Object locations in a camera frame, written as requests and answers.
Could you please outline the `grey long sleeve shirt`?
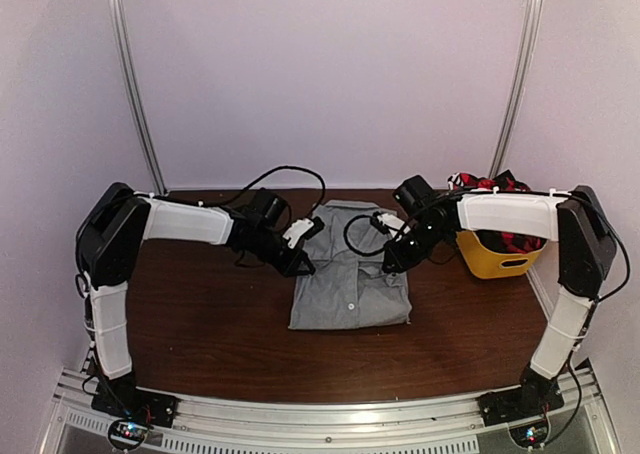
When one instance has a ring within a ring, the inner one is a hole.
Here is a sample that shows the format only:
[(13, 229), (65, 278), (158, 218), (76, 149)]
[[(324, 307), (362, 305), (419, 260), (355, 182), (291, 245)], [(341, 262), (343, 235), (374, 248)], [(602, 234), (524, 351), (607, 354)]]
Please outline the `grey long sleeve shirt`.
[(296, 279), (291, 330), (353, 330), (408, 324), (412, 305), (405, 274), (382, 270), (390, 236), (370, 224), (375, 212), (389, 212), (366, 201), (330, 200), (314, 215), (324, 229), (304, 246), (316, 269)]

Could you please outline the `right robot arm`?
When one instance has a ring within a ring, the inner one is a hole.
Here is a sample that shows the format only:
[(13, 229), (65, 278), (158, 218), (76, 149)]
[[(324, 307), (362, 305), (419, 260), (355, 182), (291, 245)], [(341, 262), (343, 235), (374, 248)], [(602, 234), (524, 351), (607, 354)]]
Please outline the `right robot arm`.
[(556, 245), (558, 299), (512, 397), (519, 414), (535, 414), (550, 400), (554, 382), (586, 337), (597, 307), (612, 298), (601, 288), (615, 257), (627, 253), (594, 189), (465, 186), (438, 193), (416, 175), (395, 190), (394, 198), (406, 217), (377, 214), (372, 222), (389, 237), (382, 248), (387, 273), (416, 267), (439, 242), (459, 232), (516, 234)]

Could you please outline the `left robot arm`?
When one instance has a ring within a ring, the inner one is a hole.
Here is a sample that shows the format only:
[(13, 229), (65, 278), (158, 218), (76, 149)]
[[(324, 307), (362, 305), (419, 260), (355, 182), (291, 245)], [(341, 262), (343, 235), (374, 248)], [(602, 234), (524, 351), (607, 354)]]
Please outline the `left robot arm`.
[(253, 254), (284, 277), (311, 275), (315, 268), (302, 244), (324, 223), (309, 216), (279, 233), (275, 225), (288, 207), (266, 189), (237, 208), (137, 192), (125, 183), (105, 191), (76, 234), (76, 282), (103, 396), (121, 417), (133, 418), (144, 407), (136, 389), (126, 319), (126, 295), (142, 244), (160, 239), (225, 246)]

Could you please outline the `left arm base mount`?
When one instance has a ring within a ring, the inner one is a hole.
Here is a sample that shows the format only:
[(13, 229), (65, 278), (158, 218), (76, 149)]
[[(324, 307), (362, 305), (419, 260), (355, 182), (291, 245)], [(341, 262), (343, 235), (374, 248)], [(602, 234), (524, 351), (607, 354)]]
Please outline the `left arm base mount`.
[(137, 424), (171, 428), (177, 404), (178, 399), (168, 394), (139, 389), (117, 392), (99, 386), (91, 401), (91, 408)]

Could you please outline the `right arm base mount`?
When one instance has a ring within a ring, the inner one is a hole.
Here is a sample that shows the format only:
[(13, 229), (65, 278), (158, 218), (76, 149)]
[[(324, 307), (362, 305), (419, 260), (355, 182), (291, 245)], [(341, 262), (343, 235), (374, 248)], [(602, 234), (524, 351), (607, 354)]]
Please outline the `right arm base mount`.
[(489, 427), (540, 417), (551, 410), (562, 408), (564, 399), (557, 388), (538, 397), (535, 388), (519, 386), (485, 393), (477, 398), (477, 404), (484, 425)]

